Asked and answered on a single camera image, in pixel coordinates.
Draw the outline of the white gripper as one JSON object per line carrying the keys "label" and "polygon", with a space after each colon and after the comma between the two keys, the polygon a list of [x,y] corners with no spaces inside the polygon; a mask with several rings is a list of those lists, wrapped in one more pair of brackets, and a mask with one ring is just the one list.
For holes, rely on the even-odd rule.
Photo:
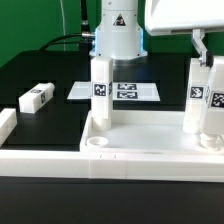
{"label": "white gripper", "polygon": [[201,66],[214,56],[203,43],[205,32],[224,31],[224,0],[146,0],[145,29],[152,36],[191,33]]}

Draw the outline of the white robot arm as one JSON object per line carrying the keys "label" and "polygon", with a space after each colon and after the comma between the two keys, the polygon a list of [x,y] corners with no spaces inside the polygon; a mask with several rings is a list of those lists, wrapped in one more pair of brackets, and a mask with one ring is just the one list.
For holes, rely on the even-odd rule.
{"label": "white robot arm", "polygon": [[144,32],[152,36],[190,33],[200,63],[213,65],[203,38],[208,32],[224,31],[224,0],[145,0],[144,27],[139,26],[137,15],[138,0],[101,0],[101,22],[90,55],[133,61],[147,55]]}

